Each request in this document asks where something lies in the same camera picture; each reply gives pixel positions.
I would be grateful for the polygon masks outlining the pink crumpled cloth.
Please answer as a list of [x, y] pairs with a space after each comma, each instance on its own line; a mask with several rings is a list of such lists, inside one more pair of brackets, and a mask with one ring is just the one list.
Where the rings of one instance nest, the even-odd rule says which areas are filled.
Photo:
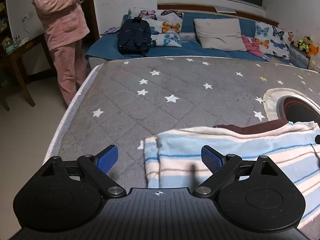
[[263, 57], [264, 54], [262, 51], [260, 51], [260, 47], [253, 42], [253, 40], [250, 37], [247, 37], [245, 35], [241, 35], [242, 42], [245, 45], [247, 51], [257, 57]]

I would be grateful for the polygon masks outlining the blue sofa bench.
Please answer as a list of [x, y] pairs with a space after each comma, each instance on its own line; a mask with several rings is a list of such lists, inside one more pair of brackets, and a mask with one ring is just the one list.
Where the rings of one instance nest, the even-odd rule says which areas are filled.
[[[264, 58], [255, 56], [247, 51], [224, 51], [217, 49], [204, 49], [196, 39], [194, 20], [196, 18], [228, 18], [228, 16], [208, 14], [201, 12], [185, 12], [182, 22], [182, 32], [180, 34], [182, 46], [181, 47], [153, 47], [150, 48], [147, 57], [160, 57], [160, 56], [204, 56], [204, 57], [224, 57], [233, 59], [246, 59], [251, 61], [267, 62], [268, 60], [276, 60], [276, 63], [281, 64], [293, 64], [298, 68], [306, 69], [306, 66], [302, 66], [296, 60], [288, 61], [279, 57], [267, 55]], [[118, 51], [117, 46], [118, 34], [106, 34], [97, 40], [85, 54], [85, 58], [90, 57], [110, 60], [123, 60], [131, 58], [139, 58], [139, 55], [122, 55]]]

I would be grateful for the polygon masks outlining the right butterfly print pillow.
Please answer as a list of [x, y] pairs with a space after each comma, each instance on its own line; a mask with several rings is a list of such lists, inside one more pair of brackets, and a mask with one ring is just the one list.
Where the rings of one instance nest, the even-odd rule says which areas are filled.
[[290, 60], [292, 33], [263, 22], [256, 22], [253, 41], [263, 54]]

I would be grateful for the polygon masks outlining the blue white striped garment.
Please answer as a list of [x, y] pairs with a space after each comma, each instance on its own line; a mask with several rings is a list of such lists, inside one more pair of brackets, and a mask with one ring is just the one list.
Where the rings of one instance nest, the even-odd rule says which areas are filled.
[[227, 128], [192, 127], [172, 129], [145, 138], [144, 152], [149, 188], [194, 189], [211, 176], [201, 160], [201, 149], [209, 145], [223, 155], [236, 154], [244, 160], [270, 157], [291, 179], [306, 201], [299, 228], [319, 216], [319, 145], [315, 122], [288, 122], [271, 131], [240, 134]]

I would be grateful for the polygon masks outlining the dark wooden side table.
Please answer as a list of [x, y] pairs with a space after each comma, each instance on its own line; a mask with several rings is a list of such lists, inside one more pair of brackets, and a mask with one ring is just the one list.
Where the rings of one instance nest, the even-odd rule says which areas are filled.
[[31, 107], [35, 106], [35, 102], [31, 97], [31, 94], [29, 93], [29, 90], [27, 88], [27, 84], [25, 83], [25, 81], [27, 81], [27, 83], [31, 81], [35, 81], [41, 76], [44, 76], [44, 74], [37, 73], [30, 76], [27, 75], [23, 61], [22, 61], [22, 56], [28, 51], [32, 50], [35, 46], [38, 46], [39, 44], [42, 46], [42, 49], [46, 56], [46, 60], [50, 66], [50, 70], [45, 70], [44, 74], [55, 73], [55, 67], [53, 65], [53, 61], [46, 44], [44, 34], [40, 34], [39, 36], [27, 41], [25, 44], [11, 51], [9, 54], [5, 54], [3, 56], [3, 59], [1, 60], [1, 68], [9, 67], [13, 70], [15, 77], [17, 79], [17, 82], [21, 87], [23, 98]]

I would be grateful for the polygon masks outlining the person in pink pajamas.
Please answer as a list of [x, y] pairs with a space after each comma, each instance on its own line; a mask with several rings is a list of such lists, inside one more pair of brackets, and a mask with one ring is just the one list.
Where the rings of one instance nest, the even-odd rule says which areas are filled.
[[82, 39], [89, 34], [82, 0], [31, 0], [57, 72], [63, 99], [69, 105], [87, 77]]

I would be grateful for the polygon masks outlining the orange plush toy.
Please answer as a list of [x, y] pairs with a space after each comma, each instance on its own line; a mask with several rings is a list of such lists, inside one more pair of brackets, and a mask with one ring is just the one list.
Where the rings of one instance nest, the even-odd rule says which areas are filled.
[[316, 47], [313, 44], [310, 44], [307, 52], [307, 57], [311, 57], [312, 55], [315, 56], [319, 52], [319, 47]]

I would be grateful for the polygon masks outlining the butterfly print pillow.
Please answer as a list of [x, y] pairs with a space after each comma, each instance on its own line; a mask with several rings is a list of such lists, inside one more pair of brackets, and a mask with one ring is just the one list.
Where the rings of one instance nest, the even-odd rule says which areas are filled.
[[128, 18], [141, 18], [148, 22], [153, 47], [181, 47], [180, 33], [184, 13], [177, 10], [130, 8]]
[[290, 60], [292, 33], [263, 22], [256, 22], [253, 41], [263, 54]]

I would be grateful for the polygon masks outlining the book on window ledge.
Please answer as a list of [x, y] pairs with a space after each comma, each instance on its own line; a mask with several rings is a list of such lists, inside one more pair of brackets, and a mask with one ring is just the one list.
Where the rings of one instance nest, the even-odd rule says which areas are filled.
[[225, 7], [214, 7], [217, 13], [222, 13], [222, 14], [236, 14], [236, 11], [231, 8], [225, 8]]

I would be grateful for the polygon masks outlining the black round induction cooktop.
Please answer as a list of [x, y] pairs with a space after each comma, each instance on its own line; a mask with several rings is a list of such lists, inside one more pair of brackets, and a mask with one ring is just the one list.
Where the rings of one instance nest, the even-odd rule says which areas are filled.
[[276, 109], [280, 119], [293, 123], [314, 121], [319, 124], [319, 111], [301, 99], [292, 96], [281, 97]]

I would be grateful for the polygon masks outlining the teddy bear in yellow vest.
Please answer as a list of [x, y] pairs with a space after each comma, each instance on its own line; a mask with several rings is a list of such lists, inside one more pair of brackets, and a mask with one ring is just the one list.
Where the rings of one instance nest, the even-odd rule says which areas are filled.
[[298, 48], [300, 51], [304, 51], [306, 53], [309, 52], [310, 46], [312, 44], [312, 38], [310, 35], [304, 36], [302, 40], [296, 40], [293, 45]]

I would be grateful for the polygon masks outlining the grey star quilted table cover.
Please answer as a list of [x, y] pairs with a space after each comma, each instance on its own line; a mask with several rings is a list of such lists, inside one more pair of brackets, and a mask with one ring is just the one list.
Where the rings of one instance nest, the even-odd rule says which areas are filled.
[[[140, 142], [172, 129], [274, 130], [281, 97], [319, 111], [319, 74], [268, 62], [220, 57], [150, 57], [95, 67], [61, 120], [47, 157], [74, 160], [110, 144], [119, 150], [111, 178], [125, 189], [148, 187]], [[319, 216], [300, 228], [319, 239]]]

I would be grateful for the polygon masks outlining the dark blue backpack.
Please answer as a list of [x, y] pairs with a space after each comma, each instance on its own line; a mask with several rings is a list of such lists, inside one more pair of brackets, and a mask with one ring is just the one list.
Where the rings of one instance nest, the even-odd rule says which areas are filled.
[[117, 47], [122, 55], [146, 57], [151, 47], [149, 23], [138, 17], [125, 21], [118, 33]]

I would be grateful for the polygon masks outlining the left butterfly print pillow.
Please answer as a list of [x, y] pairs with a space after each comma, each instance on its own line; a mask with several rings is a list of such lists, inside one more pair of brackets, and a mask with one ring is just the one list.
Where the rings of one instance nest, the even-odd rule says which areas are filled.
[[184, 13], [177, 10], [130, 8], [128, 18], [141, 18], [148, 22], [153, 47], [181, 47], [180, 33]]

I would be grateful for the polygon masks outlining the grey plain cushion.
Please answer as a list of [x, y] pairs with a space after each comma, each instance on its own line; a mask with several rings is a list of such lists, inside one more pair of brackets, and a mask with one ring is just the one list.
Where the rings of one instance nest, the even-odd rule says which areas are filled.
[[196, 37], [204, 49], [223, 51], [247, 51], [237, 18], [196, 18]]

